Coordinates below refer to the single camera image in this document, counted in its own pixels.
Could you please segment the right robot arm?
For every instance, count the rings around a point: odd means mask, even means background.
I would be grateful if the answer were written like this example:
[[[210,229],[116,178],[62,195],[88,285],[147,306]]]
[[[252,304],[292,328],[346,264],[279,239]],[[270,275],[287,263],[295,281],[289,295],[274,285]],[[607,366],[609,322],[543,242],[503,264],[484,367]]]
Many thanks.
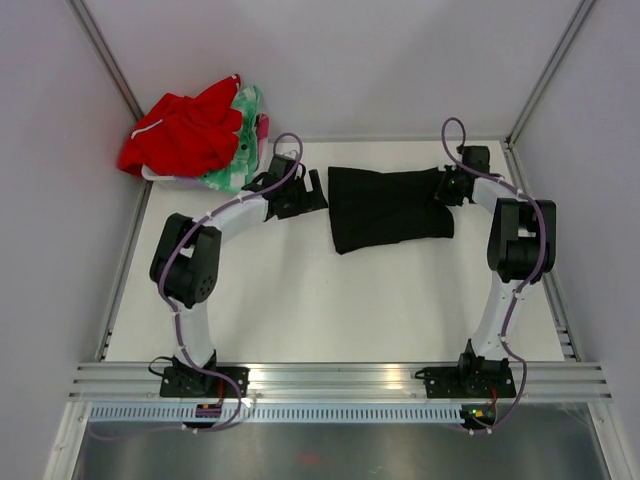
[[[490,172],[486,147],[457,147],[459,158],[447,167],[436,198],[447,206],[465,199],[492,215],[487,264],[492,272],[486,306],[473,336],[454,367],[425,371],[429,398],[514,398],[509,365],[515,353],[509,337],[518,311],[532,287],[556,259],[557,206],[535,200]]]

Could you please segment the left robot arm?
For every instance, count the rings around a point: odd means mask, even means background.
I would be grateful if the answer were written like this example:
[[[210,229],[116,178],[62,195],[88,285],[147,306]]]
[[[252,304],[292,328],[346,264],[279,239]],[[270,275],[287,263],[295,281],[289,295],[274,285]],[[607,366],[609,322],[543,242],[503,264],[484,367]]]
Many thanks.
[[[174,213],[163,227],[149,276],[168,305],[176,337],[161,374],[164,398],[242,398],[249,369],[221,367],[209,329],[207,302],[219,276],[222,246],[272,218],[284,220],[328,207],[319,173],[274,155],[267,171],[199,220]]]

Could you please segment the black trousers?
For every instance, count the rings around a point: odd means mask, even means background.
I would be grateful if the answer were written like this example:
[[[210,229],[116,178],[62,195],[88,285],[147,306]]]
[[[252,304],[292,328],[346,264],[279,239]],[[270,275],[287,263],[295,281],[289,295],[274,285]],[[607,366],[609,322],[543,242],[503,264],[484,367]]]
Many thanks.
[[[454,217],[435,199],[444,173],[436,168],[382,173],[330,167],[328,203],[336,252],[425,238],[451,239]]]

